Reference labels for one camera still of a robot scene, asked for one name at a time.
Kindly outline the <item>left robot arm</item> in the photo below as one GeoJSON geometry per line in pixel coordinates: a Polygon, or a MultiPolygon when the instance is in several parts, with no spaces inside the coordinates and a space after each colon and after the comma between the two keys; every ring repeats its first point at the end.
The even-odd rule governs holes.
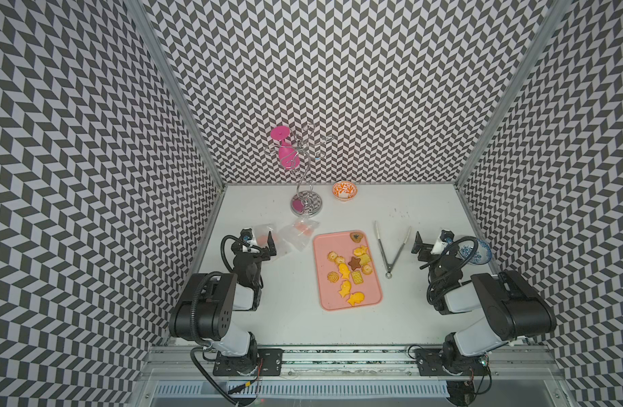
{"type": "Polygon", "coordinates": [[[255,335],[235,325],[232,316],[257,310],[264,289],[262,264],[277,254],[271,231],[258,237],[246,228],[238,236],[224,236],[220,256],[226,271],[194,274],[171,312],[170,335],[204,352],[215,350],[217,375],[250,376],[261,364],[255,335]]]}

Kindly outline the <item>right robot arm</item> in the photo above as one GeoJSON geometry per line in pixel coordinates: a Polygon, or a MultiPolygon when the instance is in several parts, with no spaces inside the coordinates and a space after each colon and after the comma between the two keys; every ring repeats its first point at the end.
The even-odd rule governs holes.
{"type": "Polygon", "coordinates": [[[484,375],[489,371],[489,352],[555,330],[553,308],[520,273],[499,271],[465,278],[465,266],[486,265],[492,260],[491,249],[483,240],[456,237],[443,230],[429,244],[417,234],[411,252],[428,273],[426,301],[435,311],[465,315],[480,310],[483,314],[468,327],[447,334],[440,347],[414,349],[420,375],[484,375]]]}

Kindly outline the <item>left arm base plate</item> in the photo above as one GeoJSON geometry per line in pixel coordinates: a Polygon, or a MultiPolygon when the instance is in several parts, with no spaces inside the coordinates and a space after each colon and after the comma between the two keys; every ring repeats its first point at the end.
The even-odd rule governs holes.
{"type": "Polygon", "coordinates": [[[245,356],[229,357],[219,354],[213,366],[213,376],[279,376],[283,356],[284,351],[277,348],[250,350],[245,356]]]}

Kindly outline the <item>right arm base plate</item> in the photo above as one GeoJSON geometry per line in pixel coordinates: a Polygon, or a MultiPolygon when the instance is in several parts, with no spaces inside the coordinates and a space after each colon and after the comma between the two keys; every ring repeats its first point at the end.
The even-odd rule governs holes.
{"type": "Polygon", "coordinates": [[[460,357],[448,361],[439,349],[413,349],[420,376],[487,376],[489,363],[484,356],[460,357]]]}

